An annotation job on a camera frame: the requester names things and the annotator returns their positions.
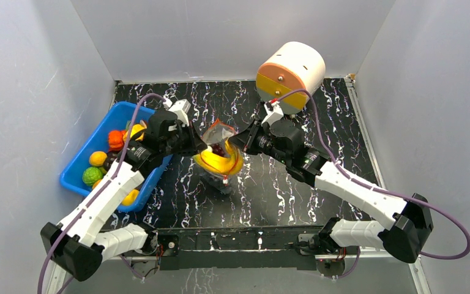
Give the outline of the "yellow toy banana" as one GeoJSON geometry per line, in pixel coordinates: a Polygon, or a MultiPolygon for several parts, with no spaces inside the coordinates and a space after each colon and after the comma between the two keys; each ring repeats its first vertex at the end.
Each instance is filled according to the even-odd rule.
{"type": "Polygon", "coordinates": [[[203,169],[213,174],[229,177],[240,172],[244,157],[240,150],[228,140],[219,142],[226,152],[225,157],[220,157],[211,152],[211,145],[206,150],[193,156],[194,161],[203,169]]]}

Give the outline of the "clear zip bag orange zipper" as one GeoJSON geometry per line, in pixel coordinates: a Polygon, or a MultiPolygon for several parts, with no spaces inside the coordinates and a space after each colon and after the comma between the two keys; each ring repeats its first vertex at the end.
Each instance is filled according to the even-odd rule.
{"type": "Polygon", "coordinates": [[[216,119],[201,137],[207,149],[193,156],[200,179],[223,195],[232,193],[232,179],[244,166],[242,151],[229,142],[235,134],[233,127],[216,119]]]}

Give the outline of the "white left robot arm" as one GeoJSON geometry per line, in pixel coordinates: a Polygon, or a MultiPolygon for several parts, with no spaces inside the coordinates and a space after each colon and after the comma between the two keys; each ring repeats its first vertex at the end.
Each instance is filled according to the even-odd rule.
{"type": "Polygon", "coordinates": [[[43,226],[40,235],[47,260],[74,279],[85,281],[111,257],[134,250],[153,254],[158,238],[139,225],[108,233],[101,233],[101,229],[123,199],[159,168],[165,157],[193,156],[206,148],[185,110],[156,111],[146,129],[127,137],[124,149],[99,185],[57,224],[43,226]]]}

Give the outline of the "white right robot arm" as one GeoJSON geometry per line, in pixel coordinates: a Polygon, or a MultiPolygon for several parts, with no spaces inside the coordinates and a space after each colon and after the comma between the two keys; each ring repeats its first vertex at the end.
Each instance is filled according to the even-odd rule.
{"type": "Polygon", "coordinates": [[[254,120],[228,140],[251,155],[265,154],[285,165],[299,182],[340,197],[366,212],[371,221],[332,218],[319,232],[321,248],[337,253],[348,246],[384,249],[405,263],[414,263],[433,230],[427,200],[414,194],[394,197],[363,178],[339,170],[319,148],[304,142],[304,133],[291,121],[273,124],[254,120]]]}

